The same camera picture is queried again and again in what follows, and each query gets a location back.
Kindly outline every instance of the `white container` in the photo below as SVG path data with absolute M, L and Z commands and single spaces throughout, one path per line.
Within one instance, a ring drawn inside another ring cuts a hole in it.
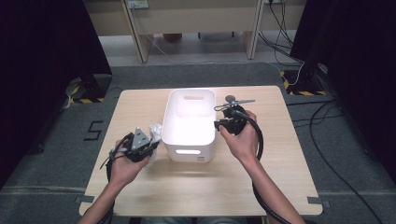
M 216 94 L 180 89 L 170 93 L 162 139 L 172 161 L 207 162 L 214 155 Z

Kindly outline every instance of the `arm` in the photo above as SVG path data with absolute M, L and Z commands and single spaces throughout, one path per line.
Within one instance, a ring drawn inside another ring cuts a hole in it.
M 116 157 L 122 155 L 123 153 L 119 152 Z M 149 157 L 140 162 L 132 162 L 126 157 L 114 160 L 111 166 L 110 181 L 79 223 L 98 223 L 110 209 L 122 189 L 134 181 L 140 170 L 148 163 Z
M 246 112 L 250 118 L 256 120 L 256 116 L 253 113 L 248 110 Z M 244 130 L 238 135 L 229 134 L 222 126 L 219 127 L 219 130 L 233 155 L 241 162 L 249 174 L 265 203 L 288 222 L 304 223 L 293 205 L 265 172 L 262 164 L 256 158 L 258 137 L 253 126 L 247 123 Z M 277 223 L 273 217 L 269 216 L 269 218 L 271 223 Z

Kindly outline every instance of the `black tape mark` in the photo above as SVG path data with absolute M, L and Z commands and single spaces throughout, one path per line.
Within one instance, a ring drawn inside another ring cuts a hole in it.
M 91 122 L 90 129 L 88 129 L 87 133 L 97 133 L 97 135 L 94 138 L 84 138 L 84 141 L 97 141 L 99 139 L 99 135 L 101 134 L 102 130 L 93 130 L 92 126 L 95 123 L 103 123 L 103 121 L 102 120 L 94 120 L 93 122 Z

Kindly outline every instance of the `table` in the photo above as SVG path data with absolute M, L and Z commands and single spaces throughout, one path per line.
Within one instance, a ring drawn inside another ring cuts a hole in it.
M 276 86 L 205 88 L 215 92 L 217 104 L 232 94 L 238 100 L 255 99 L 244 108 L 253 111 L 264 138 L 262 164 L 301 215 L 319 215 L 321 204 L 308 203 L 318 197 L 304 154 L 294 131 L 281 91 Z M 110 121 L 106 137 L 94 165 L 86 196 L 95 198 L 106 185 L 106 169 L 101 163 L 115 142 L 140 127 L 149 133 L 150 123 L 163 123 L 163 114 L 172 89 L 123 91 Z M 215 157 L 210 162 L 171 161 L 164 144 L 157 158 L 136 180 L 125 187 L 115 204 L 116 216 L 202 217 L 263 216 L 251 187 L 251 180 L 217 132 Z M 84 214 L 90 203 L 82 203 Z
M 127 1 L 121 4 L 141 63 L 148 59 L 154 34 L 242 31 L 247 57 L 254 56 L 262 0 L 150 0 L 149 9 L 129 9 Z

